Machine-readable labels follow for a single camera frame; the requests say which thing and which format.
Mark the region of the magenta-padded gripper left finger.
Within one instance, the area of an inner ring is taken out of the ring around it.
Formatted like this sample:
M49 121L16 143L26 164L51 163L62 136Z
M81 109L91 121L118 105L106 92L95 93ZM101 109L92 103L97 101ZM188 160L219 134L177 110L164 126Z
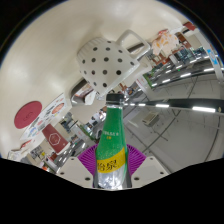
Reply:
M84 188L97 187L97 146L93 145L77 157L70 157L59 169L57 176Z

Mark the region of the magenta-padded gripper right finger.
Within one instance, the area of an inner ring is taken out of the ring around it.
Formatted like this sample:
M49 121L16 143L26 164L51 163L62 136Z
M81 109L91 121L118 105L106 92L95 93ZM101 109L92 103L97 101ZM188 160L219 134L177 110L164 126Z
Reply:
M147 157L138 149L127 145L128 174L127 188L140 188L168 175L168 171L160 164L155 156Z

